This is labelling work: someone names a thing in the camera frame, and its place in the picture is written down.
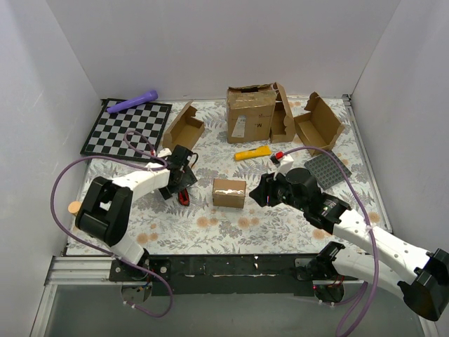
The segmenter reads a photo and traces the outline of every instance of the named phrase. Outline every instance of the red object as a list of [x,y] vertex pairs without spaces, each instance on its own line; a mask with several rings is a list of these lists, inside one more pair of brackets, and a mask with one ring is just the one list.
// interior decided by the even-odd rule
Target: red object
[[189,199],[189,193],[187,189],[182,190],[177,194],[177,200],[180,202],[183,206],[189,206],[190,205],[190,199]]
[[339,283],[339,284],[337,284],[337,286],[341,286],[341,285],[342,285],[342,283],[343,283],[343,281],[344,281],[344,276],[342,276],[342,279],[340,280],[340,283]]

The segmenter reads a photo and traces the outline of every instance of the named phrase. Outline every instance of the cable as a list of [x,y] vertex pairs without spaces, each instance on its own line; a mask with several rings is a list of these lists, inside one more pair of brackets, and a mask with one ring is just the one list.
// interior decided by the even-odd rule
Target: cable
[[336,286],[341,286],[343,281],[344,281],[344,275],[342,276],[342,279],[340,280],[340,282]]
[[329,291],[328,287],[326,287],[325,289],[326,289],[326,291],[328,292],[328,295],[332,298],[333,303],[334,303],[334,304],[337,303],[338,300],[335,299],[334,295]]
[[331,283],[331,284],[329,284],[329,286],[333,286],[334,284],[336,284],[336,283],[337,283],[337,281],[338,281],[338,276],[339,276],[339,275],[337,275],[337,276],[335,277],[335,280],[334,280],[334,282],[333,282],[333,283]]
[[[142,150],[136,149],[133,145],[131,145],[130,141],[128,140],[128,135],[132,135],[132,134],[140,136],[141,139],[143,139],[149,145],[150,154],[148,154],[148,153],[146,153],[146,152],[144,152]],[[139,131],[131,130],[131,129],[127,130],[125,132],[125,134],[123,135],[123,141],[125,142],[125,144],[127,144],[127,146],[130,149],[136,151],[137,153],[141,154],[142,156],[146,156],[146,157],[150,157],[150,158],[154,159],[154,157],[155,157],[154,156],[155,155],[155,153],[154,153],[154,146],[150,143],[148,138],[145,137],[144,135],[142,135]]]
[[91,243],[89,243],[89,242],[87,242],[87,241],[84,241],[84,240],[80,239],[79,237],[77,237],[76,235],[72,234],[72,233],[71,233],[67,228],[65,228],[64,225],[60,222],[60,220],[58,219],[58,216],[56,215],[56,211],[55,211],[55,194],[56,194],[56,189],[57,189],[57,187],[58,187],[59,182],[61,181],[61,178],[64,176],[64,174],[66,174],[66,172],[67,172],[68,170],[71,169],[71,167],[75,166],[75,165],[78,164],[78,163],[81,163],[82,161],[86,161],[86,160],[90,160],[90,159],[106,159],[106,160],[110,160],[110,161],[115,161],[116,163],[120,163],[120,164],[123,164],[123,165],[127,165],[127,166],[129,166],[129,167],[133,167],[134,169],[143,170],[143,171],[150,171],[150,170],[151,170],[151,171],[160,171],[160,170],[165,169],[165,168],[167,167],[167,162],[166,162],[164,159],[158,158],[158,157],[153,156],[153,155],[151,155],[151,154],[146,154],[146,155],[147,155],[148,157],[152,158],[152,159],[155,159],[155,160],[161,162],[161,163],[162,163],[161,166],[160,166],[160,167],[156,167],[156,168],[147,168],[147,167],[145,167],[145,166],[139,166],[139,165],[136,165],[136,164],[128,163],[128,162],[126,162],[126,161],[122,161],[122,160],[120,160],[120,159],[114,159],[114,158],[110,158],[110,157],[106,157],[106,156],[89,156],[89,157],[84,157],[84,158],[80,158],[80,159],[77,159],[77,160],[73,161],[71,164],[67,165],[67,166],[61,171],[61,173],[59,173],[59,175],[57,176],[57,178],[56,178],[56,180],[55,180],[55,183],[53,184],[53,188],[52,188],[52,190],[51,190],[51,195],[50,195],[50,211],[51,211],[51,216],[53,217],[53,220],[56,222],[56,225],[57,225],[57,226],[58,226],[58,227],[59,227],[59,228],[60,228],[66,235],[68,235],[68,236],[71,237],[72,239],[77,240],[78,242],[80,242],[80,243],[82,243],[82,244],[85,244],[86,246],[89,246],[89,247],[91,247],[91,248],[94,248],[94,249],[96,249],[96,250],[98,250],[98,251],[101,251],[102,253],[105,253],[105,254],[107,254],[108,256],[111,256],[111,257],[113,257],[113,258],[117,258],[117,259],[119,259],[121,262],[123,262],[123,263],[125,263],[125,264],[127,264],[127,265],[129,265],[129,266],[131,266],[131,267],[134,267],[135,269],[141,270],[141,271],[145,272],[146,274],[150,274],[151,276],[156,277],[159,281],[161,281],[161,282],[163,283],[163,285],[166,286],[166,288],[167,288],[167,290],[168,290],[168,294],[169,294],[169,296],[170,296],[170,303],[169,303],[167,309],[166,309],[164,312],[162,312],[162,313],[153,313],[153,312],[150,312],[150,311],[148,311],[147,309],[142,308],[142,307],[140,307],[139,305],[136,305],[136,304],[134,304],[134,303],[132,303],[132,302],[130,302],[130,301],[125,301],[126,304],[131,305],[133,308],[136,308],[136,309],[138,309],[138,310],[144,312],[145,314],[147,314],[147,315],[149,315],[149,316],[151,316],[151,317],[160,318],[160,317],[163,317],[163,316],[167,315],[167,313],[170,311],[170,309],[171,309],[172,306],[173,306],[173,300],[174,300],[174,298],[173,298],[173,292],[172,292],[172,290],[171,290],[170,284],[168,284],[167,281],[166,281],[163,277],[159,276],[157,273],[152,272],[151,270],[142,268],[142,267],[140,267],[140,266],[138,266],[138,265],[135,265],[134,263],[131,263],[130,261],[128,261],[128,260],[126,260],[126,259],[124,259],[124,258],[115,256],[115,255],[114,255],[113,253],[111,253],[110,251],[107,251],[106,249],[103,249],[103,248],[101,248],[101,247],[99,247],[99,246],[96,246],[96,245],[91,244]]
[[[294,149],[288,150],[287,152],[284,152],[283,155],[285,156],[287,154],[290,154],[292,152],[296,152],[299,150],[317,150],[319,152],[326,154],[334,162],[334,164],[338,167],[338,169],[342,173],[344,180],[348,184],[349,189],[351,190],[352,194],[354,195],[355,200],[357,201],[357,204],[360,206],[362,213],[363,213],[363,217],[365,218],[366,225],[370,226],[370,218],[368,216],[368,212],[366,211],[365,206],[363,205],[362,201],[358,197],[356,190],[352,187],[351,182],[349,181],[348,177],[344,173],[343,168],[338,163],[338,161],[335,160],[335,158],[333,158],[327,151],[320,149],[319,147],[314,147],[314,146],[296,147]],[[362,310],[359,312],[354,323],[344,333],[340,334],[340,330],[342,329],[343,324],[346,322],[346,320],[347,320],[348,316],[351,314],[352,310],[354,310],[354,308],[360,302],[363,295],[365,295],[365,292],[366,292],[366,289],[368,288],[368,286],[362,292],[360,292],[356,302],[354,302],[354,304],[350,307],[350,309],[346,312],[346,314],[344,314],[343,318],[341,319],[340,323],[337,326],[337,331],[335,332],[335,335],[337,337],[347,337],[360,324],[361,320],[365,317],[369,307],[371,306],[371,303],[374,301],[374,296],[377,291],[377,283],[379,282],[379,252],[377,250],[377,243],[376,243],[376,239],[374,238],[373,231],[369,230],[368,234],[370,235],[371,244],[373,245],[373,258],[374,258],[373,287],[371,289],[370,295],[369,295],[365,305],[363,306]]]
[[195,159],[194,163],[192,164],[192,166],[190,166],[190,169],[194,168],[194,165],[195,165],[196,162],[198,161],[199,155],[198,155],[196,152],[193,153],[192,157],[193,157],[195,154],[196,154],[196,159]]
[[362,283],[361,287],[358,289],[358,291],[353,296],[351,296],[350,298],[348,298],[346,300],[342,300],[339,303],[335,303],[334,305],[345,305],[347,303],[352,302],[356,298],[363,297],[363,295],[361,295],[361,293],[365,293],[367,288],[368,288],[368,283],[367,282]]

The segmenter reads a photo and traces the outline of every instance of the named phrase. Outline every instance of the open cardboard box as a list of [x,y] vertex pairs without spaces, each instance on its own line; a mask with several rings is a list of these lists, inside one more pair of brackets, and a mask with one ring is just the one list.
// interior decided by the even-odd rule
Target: open cardboard box
[[229,87],[227,91],[228,143],[270,139],[291,142],[295,122],[286,91],[278,82]]
[[[306,146],[315,146],[323,150],[333,149],[343,132],[344,125],[318,93],[310,95],[305,110],[309,112],[294,118],[296,134],[301,141]],[[321,153],[317,150],[309,152],[311,156]]]
[[188,102],[163,135],[162,146],[171,151],[176,145],[192,150],[204,132],[204,122],[194,118],[193,100]]
[[272,84],[227,89],[227,141],[246,143],[269,138],[276,91]]

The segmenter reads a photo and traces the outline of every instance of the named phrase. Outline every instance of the small cardboard box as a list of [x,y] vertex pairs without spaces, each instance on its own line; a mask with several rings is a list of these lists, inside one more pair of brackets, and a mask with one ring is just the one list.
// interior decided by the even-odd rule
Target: small cardboard box
[[295,137],[295,121],[288,104],[286,90],[277,82],[273,83],[273,89],[276,91],[276,107],[269,138],[272,143],[291,142]]
[[[306,146],[331,150],[343,132],[344,125],[318,93],[310,95],[305,110],[309,112],[294,118],[297,135]],[[309,152],[311,156],[321,153],[316,150]]]
[[193,100],[188,102],[163,135],[162,146],[171,151],[176,145],[192,150],[204,132],[204,122],[194,118]]
[[213,206],[242,209],[245,204],[246,181],[214,179],[212,188]]
[[246,143],[269,138],[276,91],[272,84],[227,90],[227,141]]

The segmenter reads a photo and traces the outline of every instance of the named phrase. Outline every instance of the purple object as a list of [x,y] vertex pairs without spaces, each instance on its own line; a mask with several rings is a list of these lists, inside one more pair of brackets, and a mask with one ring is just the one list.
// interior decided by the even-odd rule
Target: purple object
[[113,107],[108,107],[107,112],[110,114],[116,114],[121,110],[129,109],[130,107],[135,107],[136,105],[141,105],[146,102],[151,102],[152,100],[157,100],[158,95],[155,90],[150,90],[143,95],[131,98],[130,100],[125,100],[122,103],[116,104]]

